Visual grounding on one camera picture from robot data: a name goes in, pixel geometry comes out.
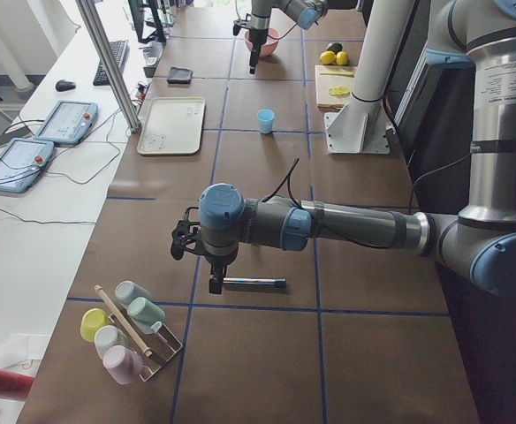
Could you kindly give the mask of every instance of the red object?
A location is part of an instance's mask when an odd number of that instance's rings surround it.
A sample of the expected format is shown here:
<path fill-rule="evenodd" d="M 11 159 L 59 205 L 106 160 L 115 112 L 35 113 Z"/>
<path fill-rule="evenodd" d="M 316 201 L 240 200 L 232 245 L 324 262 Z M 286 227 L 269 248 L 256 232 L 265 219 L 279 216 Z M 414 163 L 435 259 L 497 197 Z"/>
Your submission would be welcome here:
<path fill-rule="evenodd" d="M 0 398 L 27 400 L 34 377 L 0 369 Z"/>

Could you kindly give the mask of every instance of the cutting board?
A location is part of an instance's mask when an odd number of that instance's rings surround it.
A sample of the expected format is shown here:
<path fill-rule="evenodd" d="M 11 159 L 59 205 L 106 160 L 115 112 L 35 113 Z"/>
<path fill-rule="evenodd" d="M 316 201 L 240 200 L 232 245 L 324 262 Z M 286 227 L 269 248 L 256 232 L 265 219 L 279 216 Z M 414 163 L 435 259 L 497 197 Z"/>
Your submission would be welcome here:
<path fill-rule="evenodd" d="M 329 88 L 347 87 L 352 91 L 354 76 L 338 75 L 339 72 L 356 73 L 356 66 L 315 65 L 315 93 L 318 108 L 342 108 L 351 95 L 330 95 Z"/>

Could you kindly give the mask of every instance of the lime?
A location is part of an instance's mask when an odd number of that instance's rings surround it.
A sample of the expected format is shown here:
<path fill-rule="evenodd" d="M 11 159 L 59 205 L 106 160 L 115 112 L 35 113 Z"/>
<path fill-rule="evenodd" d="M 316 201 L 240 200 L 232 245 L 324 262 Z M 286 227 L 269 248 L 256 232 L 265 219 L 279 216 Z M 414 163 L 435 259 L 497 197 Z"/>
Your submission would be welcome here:
<path fill-rule="evenodd" d="M 343 45 L 340 42 L 330 42 L 327 45 L 327 50 L 333 51 L 335 54 L 337 54 L 342 49 L 343 49 Z"/>

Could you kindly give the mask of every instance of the computer mouse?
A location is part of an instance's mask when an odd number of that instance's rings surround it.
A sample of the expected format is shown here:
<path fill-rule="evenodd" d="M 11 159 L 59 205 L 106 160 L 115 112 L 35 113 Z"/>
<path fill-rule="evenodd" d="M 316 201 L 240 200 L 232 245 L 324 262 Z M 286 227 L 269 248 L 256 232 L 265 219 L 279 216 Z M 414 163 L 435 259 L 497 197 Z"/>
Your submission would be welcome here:
<path fill-rule="evenodd" d="M 75 82 L 68 81 L 67 79 L 61 79 L 56 83 L 56 91 L 67 91 L 75 88 Z"/>

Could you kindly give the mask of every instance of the bowl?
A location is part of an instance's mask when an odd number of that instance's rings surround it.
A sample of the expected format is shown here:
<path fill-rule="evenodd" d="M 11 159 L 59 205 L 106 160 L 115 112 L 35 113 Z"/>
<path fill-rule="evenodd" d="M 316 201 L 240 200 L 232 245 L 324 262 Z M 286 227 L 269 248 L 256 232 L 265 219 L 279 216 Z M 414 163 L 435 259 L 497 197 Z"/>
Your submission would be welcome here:
<path fill-rule="evenodd" d="M 244 43 L 247 45 L 248 50 L 252 51 L 252 43 L 248 40 L 249 36 L 250 36 L 250 32 L 248 30 L 246 30 L 244 32 Z M 276 38 L 279 38 L 279 32 L 276 31 L 274 28 L 270 28 L 268 30 L 268 39 L 266 40 L 266 43 L 264 45 L 262 45 L 262 48 L 260 49 L 260 57 L 269 56 L 272 53 L 274 53 L 274 50 L 277 47 L 277 43 L 279 42 L 279 40 L 276 40 Z"/>

